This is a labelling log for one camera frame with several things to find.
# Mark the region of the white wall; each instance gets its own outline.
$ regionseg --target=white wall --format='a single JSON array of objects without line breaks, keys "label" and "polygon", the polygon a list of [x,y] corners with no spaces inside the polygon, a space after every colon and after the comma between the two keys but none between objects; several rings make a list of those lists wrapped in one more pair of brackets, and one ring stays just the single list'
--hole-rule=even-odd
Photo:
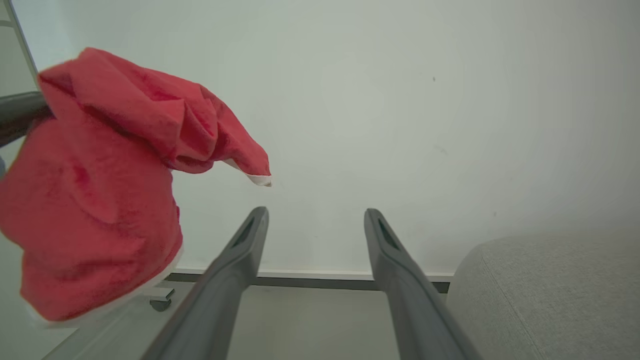
[{"label": "white wall", "polygon": [[71,53],[205,85],[270,155],[274,188],[175,174],[182,266],[259,205],[263,269],[369,271],[367,207],[426,272],[501,236],[639,230],[638,1],[58,4]]}]

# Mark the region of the baseboard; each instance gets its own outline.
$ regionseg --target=baseboard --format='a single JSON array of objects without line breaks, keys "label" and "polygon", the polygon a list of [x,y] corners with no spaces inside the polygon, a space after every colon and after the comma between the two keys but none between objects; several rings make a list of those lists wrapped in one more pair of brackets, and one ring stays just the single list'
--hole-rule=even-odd
[{"label": "baseboard", "polygon": [[[204,274],[207,268],[203,266],[180,266],[173,271],[179,274]],[[452,272],[425,273],[431,282],[451,282]],[[320,280],[373,280],[371,272],[365,271],[331,271],[331,270],[258,270],[258,277],[277,277],[291,279],[320,279]]]}]

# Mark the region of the caster wheel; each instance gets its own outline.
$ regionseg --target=caster wheel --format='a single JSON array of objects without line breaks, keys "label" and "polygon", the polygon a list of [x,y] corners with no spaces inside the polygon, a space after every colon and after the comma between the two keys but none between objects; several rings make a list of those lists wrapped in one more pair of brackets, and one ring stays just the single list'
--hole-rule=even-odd
[{"label": "caster wheel", "polygon": [[167,301],[149,300],[149,304],[151,304],[151,307],[153,307],[154,310],[163,312],[171,305],[171,299],[168,299]]}]

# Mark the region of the gray fabric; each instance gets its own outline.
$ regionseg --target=gray fabric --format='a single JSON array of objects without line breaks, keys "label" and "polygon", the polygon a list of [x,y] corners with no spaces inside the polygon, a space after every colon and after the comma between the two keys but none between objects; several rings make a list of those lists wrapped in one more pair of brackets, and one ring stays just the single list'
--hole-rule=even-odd
[{"label": "gray fabric", "polygon": [[486,360],[640,359],[640,242],[489,241],[463,260],[447,305]]}]

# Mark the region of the red fabric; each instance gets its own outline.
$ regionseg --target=red fabric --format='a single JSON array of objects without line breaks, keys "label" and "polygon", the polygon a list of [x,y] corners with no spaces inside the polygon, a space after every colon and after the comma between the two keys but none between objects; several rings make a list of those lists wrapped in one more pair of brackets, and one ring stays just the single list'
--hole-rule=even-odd
[{"label": "red fabric", "polygon": [[0,229],[24,249],[22,296],[62,321],[129,293],[182,245],[169,168],[233,159],[268,176],[264,152],[199,84],[97,49],[40,73],[54,118],[30,131],[0,182]]}]

